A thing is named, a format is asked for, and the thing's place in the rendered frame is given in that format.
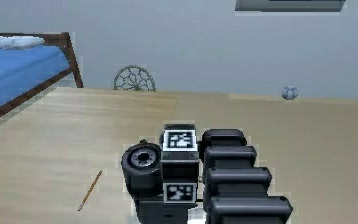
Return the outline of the white pillow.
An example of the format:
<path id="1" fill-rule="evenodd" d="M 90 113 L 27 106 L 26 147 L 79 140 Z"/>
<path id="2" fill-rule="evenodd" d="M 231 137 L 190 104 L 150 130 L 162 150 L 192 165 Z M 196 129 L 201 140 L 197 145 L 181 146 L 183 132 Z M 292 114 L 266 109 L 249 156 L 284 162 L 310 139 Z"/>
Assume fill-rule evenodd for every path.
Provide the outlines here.
<path id="1" fill-rule="evenodd" d="M 22 50 L 43 45 L 45 40 L 36 36 L 0 36 L 0 49 Z"/>

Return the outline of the grey white ball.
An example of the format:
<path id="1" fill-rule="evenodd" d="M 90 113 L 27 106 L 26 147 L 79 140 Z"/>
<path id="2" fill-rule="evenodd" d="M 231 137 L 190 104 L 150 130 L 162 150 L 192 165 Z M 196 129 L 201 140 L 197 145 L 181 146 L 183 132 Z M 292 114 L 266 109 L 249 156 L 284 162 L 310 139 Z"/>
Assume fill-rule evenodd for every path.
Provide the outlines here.
<path id="1" fill-rule="evenodd" d="M 298 95 L 299 92 L 295 86 L 285 86 L 282 90 L 282 98 L 285 100 L 294 100 Z"/>

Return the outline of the blue bed with wooden frame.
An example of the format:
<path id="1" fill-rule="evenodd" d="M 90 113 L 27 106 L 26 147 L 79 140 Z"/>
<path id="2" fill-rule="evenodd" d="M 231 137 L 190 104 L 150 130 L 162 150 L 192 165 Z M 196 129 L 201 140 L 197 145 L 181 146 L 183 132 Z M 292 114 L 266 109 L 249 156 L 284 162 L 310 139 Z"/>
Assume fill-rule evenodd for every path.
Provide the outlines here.
<path id="1" fill-rule="evenodd" d="M 0 49 L 0 118 L 69 74 L 84 86 L 70 34 L 0 33 L 0 36 L 36 36 L 43 45 Z"/>

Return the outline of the yellow pencil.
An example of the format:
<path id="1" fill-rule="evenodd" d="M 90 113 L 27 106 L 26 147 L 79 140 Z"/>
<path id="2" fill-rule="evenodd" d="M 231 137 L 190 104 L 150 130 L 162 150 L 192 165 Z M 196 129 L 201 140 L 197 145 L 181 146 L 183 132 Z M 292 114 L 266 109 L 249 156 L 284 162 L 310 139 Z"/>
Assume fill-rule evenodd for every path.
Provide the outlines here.
<path id="1" fill-rule="evenodd" d="M 88 201 L 88 198 L 90 197 L 92 191 L 94 190 L 94 188 L 95 188 L 99 178 L 102 176 L 102 174 L 103 174 L 103 170 L 100 170 L 98 172 L 98 174 L 96 175 L 95 179 L 93 180 L 92 184 L 90 185 L 89 189 L 87 190 L 87 192 L 86 192 L 84 198 L 82 199 L 77 211 L 81 211 L 83 209 L 84 205 Z"/>

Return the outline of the grey framed window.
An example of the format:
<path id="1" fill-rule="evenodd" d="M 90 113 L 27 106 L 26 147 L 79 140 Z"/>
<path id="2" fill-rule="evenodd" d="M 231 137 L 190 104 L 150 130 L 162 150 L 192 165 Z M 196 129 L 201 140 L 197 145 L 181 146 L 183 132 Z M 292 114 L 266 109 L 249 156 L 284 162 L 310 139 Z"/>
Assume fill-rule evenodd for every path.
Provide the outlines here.
<path id="1" fill-rule="evenodd" d="M 340 12 L 346 0 L 236 0 L 236 11 Z"/>

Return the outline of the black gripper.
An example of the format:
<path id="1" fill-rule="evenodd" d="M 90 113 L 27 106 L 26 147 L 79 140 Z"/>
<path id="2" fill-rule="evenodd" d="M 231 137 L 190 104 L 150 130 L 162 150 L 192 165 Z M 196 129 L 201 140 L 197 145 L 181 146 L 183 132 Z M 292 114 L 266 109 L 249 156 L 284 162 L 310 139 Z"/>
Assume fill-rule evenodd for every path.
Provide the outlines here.
<path id="1" fill-rule="evenodd" d="M 161 148 L 141 140 L 122 155 L 121 168 L 128 193 L 132 197 L 153 197 L 163 192 Z"/>

